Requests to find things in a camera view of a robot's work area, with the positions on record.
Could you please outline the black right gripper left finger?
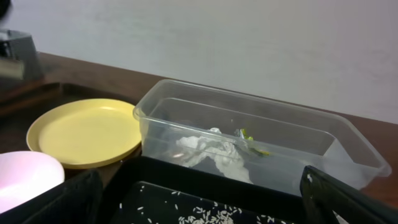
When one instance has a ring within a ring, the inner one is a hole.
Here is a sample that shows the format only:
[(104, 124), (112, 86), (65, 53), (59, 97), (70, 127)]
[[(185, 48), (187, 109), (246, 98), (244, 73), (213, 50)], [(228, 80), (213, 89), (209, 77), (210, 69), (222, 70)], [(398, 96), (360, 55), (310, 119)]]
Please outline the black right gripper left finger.
[(103, 183), (97, 170), (87, 170), (1, 214), (1, 224), (95, 223)]

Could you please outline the white bowl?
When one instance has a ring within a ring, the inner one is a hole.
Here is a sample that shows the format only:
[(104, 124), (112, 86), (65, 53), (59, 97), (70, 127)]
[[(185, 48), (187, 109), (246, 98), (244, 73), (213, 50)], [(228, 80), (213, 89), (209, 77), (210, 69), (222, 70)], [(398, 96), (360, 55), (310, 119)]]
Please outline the white bowl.
[(1, 213), (56, 187), (65, 180), (61, 163), (42, 152), (1, 154)]

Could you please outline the white tissue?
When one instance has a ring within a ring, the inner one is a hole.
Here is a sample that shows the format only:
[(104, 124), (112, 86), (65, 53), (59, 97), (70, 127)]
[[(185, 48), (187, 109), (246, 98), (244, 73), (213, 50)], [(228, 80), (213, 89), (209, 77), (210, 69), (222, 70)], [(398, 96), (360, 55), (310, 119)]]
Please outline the white tissue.
[(180, 157), (182, 166), (194, 167), (205, 159), (211, 159), (225, 177), (253, 184), (249, 171), (244, 167), (244, 159), (235, 146), (235, 140), (190, 136), (176, 140), (176, 145), (184, 149), (184, 155)]

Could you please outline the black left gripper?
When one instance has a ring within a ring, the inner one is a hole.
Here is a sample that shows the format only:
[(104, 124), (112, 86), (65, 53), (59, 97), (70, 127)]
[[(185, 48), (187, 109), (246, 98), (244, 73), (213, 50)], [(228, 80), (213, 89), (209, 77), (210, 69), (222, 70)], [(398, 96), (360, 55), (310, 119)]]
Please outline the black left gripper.
[(44, 77), (32, 36), (1, 29), (1, 90)]

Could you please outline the green snack wrapper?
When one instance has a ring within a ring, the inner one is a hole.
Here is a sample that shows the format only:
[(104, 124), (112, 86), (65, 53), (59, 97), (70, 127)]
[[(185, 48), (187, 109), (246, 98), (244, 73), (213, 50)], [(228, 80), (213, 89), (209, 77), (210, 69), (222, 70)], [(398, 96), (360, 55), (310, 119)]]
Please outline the green snack wrapper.
[(239, 141), (237, 144), (235, 144), (235, 147), (238, 148), (239, 150), (244, 151), (248, 154), (259, 156), (259, 157), (264, 157), (264, 156), (270, 155), (269, 152), (256, 148), (253, 137), (248, 136), (245, 129), (236, 129), (234, 132), (234, 135), (237, 138), (241, 139), (241, 141)]

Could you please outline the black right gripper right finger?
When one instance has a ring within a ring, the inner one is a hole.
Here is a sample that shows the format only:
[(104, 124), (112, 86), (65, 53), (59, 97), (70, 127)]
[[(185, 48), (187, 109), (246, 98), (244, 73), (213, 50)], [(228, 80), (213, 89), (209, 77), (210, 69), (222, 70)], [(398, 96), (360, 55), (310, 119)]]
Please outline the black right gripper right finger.
[(307, 223), (397, 224), (397, 209), (313, 167), (305, 166), (300, 192)]

